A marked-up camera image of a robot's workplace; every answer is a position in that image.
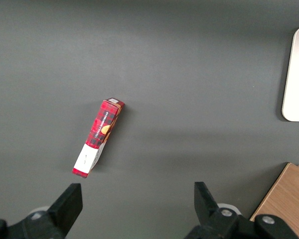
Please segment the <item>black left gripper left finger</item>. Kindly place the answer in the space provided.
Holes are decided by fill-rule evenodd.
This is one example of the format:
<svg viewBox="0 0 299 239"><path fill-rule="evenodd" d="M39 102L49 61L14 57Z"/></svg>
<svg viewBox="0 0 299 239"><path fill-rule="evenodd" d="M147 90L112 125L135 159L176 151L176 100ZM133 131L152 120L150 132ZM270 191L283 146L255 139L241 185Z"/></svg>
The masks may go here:
<svg viewBox="0 0 299 239"><path fill-rule="evenodd" d="M9 226L0 219L0 239L64 239L83 208L80 183L72 183L47 209L37 209Z"/></svg>

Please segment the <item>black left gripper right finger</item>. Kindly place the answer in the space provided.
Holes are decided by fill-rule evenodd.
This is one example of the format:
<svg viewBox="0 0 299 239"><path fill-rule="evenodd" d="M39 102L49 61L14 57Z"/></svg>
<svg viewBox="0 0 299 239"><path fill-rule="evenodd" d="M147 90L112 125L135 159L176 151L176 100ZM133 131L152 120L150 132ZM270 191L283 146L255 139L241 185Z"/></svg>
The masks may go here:
<svg viewBox="0 0 299 239"><path fill-rule="evenodd" d="M228 207L219 207L204 182L194 183L194 207L200 222L186 239L297 239L281 218L260 214L250 221Z"/></svg>

